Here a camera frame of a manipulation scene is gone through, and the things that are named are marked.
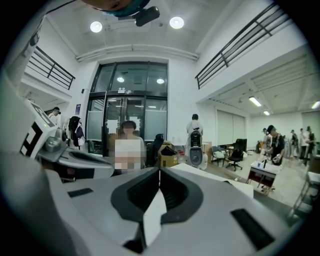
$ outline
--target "ceiling light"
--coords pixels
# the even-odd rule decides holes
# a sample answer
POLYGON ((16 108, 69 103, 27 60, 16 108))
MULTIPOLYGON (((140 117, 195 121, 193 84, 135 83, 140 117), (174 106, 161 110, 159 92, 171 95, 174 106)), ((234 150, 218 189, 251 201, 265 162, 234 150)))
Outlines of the ceiling light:
POLYGON ((102 30, 102 25, 99 21, 94 21, 91 23, 90 29, 92 32, 98 33, 102 30))
POLYGON ((252 101, 257 107, 261 107, 261 104, 256 100, 255 97, 250 97, 249 100, 252 101))
POLYGON ((118 77, 116 80, 117 80, 119 83, 123 83, 123 82, 125 81, 123 77, 118 77))
POLYGON ((165 82, 165 80, 163 80, 162 78, 159 78, 156 82, 158 84, 162 85, 165 82))
POLYGON ((311 107, 313 110, 315 110, 316 108, 318 108, 320 105, 320 101, 317 101, 316 103, 313 104, 313 106, 311 107))
POLYGON ((185 22, 180 17, 173 17, 172 19, 170 19, 170 26, 176 30, 181 29, 184 25, 185 22))

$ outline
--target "glass door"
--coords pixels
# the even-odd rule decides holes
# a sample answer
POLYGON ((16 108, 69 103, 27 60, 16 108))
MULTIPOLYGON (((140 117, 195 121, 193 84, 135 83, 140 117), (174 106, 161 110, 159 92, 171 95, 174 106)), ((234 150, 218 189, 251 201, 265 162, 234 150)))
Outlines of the glass door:
POLYGON ((115 141, 122 134, 121 124, 134 121, 134 135, 144 138, 144 98, 143 97, 108 97, 104 117, 102 140, 103 155, 114 157, 115 141))

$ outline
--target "window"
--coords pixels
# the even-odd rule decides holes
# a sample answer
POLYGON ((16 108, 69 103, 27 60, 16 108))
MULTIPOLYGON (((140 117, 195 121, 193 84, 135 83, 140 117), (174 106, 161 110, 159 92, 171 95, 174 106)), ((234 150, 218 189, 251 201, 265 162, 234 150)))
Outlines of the window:
POLYGON ((148 71, 146 90, 166 93, 167 87, 167 66, 151 63, 148 71))
POLYGON ((110 79, 112 75, 112 71, 114 70, 114 64, 103 66, 101 68, 99 78, 94 87, 94 92, 105 92, 109 89, 110 79))
POLYGON ((126 90, 145 91, 147 83, 147 63, 119 63, 116 67, 111 90, 119 88, 126 90))
POLYGON ((89 103, 87 116, 86 140, 89 153, 102 155, 102 117, 104 113, 104 99, 94 99, 89 103))
POLYGON ((167 137, 167 101, 147 99, 145 108, 144 139, 153 141, 157 134, 167 137))

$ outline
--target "balcony railing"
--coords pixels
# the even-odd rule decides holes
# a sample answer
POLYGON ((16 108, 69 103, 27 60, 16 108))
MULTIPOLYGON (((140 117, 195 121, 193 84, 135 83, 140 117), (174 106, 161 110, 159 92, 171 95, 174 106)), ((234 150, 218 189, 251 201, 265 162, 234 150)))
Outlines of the balcony railing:
POLYGON ((275 3, 269 5, 241 29, 196 75, 198 89, 261 41, 281 30, 285 26, 281 25, 288 20, 288 15, 279 6, 275 3))
POLYGON ((67 90, 70 89, 72 81, 76 79, 38 46, 27 66, 67 90))

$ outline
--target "white ceiling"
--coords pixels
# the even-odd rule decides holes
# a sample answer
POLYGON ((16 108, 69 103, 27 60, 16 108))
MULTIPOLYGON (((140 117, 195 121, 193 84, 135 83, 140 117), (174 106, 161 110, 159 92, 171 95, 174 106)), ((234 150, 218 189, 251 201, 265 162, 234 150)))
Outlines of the white ceiling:
POLYGON ((137 27, 133 20, 121 20, 85 5, 81 1, 67 4, 48 14, 48 20, 81 55, 105 46, 129 44, 160 45, 195 52, 197 46, 231 0, 151 0, 160 18, 137 27), (169 25, 172 17, 184 20, 182 29, 169 25), (99 33, 90 30, 94 21, 101 22, 99 33))
POLYGON ((320 72, 316 61, 305 53, 292 61, 221 92, 210 100, 227 104, 249 113, 251 116, 282 114, 311 110, 320 101, 320 72), (255 106, 249 97, 255 97, 261 107, 255 106))
POLYGON ((31 100, 33 103, 39 105, 44 111, 59 107, 60 104, 66 102, 63 99, 33 88, 23 82, 18 86, 17 93, 21 98, 31 100))

